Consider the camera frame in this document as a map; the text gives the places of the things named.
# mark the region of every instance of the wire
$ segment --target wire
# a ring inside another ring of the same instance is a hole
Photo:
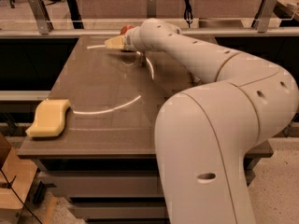
[[[193,23],[193,14],[192,14],[192,8],[189,3],[189,0],[184,0],[185,1],[185,12],[184,12],[184,19],[188,23],[188,26],[190,28],[190,24]]]
[[[32,216],[35,217],[35,219],[40,223],[40,224],[43,224],[40,219],[38,219],[38,217],[29,209],[29,207],[21,200],[21,198],[19,197],[19,195],[17,194],[17,192],[14,190],[14,188],[12,188],[12,186],[10,185],[8,179],[7,179],[7,176],[5,175],[5,173],[0,170],[4,179],[7,181],[7,184],[8,184],[8,188],[11,189],[13,191],[13,193],[16,195],[16,197],[19,199],[19,201],[24,205],[24,207],[31,213]]]

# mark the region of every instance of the white robotic arm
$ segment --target white robotic arm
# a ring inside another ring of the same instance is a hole
[[[276,64],[181,35],[156,19],[118,39],[122,49],[164,51],[206,83],[171,97],[156,120],[171,223],[256,223],[243,159],[292,120],[299,101],[293,77]]]

